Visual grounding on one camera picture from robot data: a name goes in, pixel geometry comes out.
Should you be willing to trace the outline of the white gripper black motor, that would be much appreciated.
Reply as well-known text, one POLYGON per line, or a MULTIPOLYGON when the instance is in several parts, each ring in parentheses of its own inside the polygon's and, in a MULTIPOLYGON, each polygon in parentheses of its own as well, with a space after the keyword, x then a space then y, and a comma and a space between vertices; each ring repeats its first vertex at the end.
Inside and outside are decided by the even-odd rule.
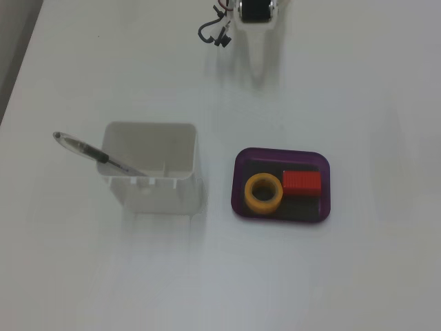
POLYGON ((253 82, 263 82, 273 67, 272 32, 278 20, 277 0, 235 2, 235 26, 244 30, 253 82))

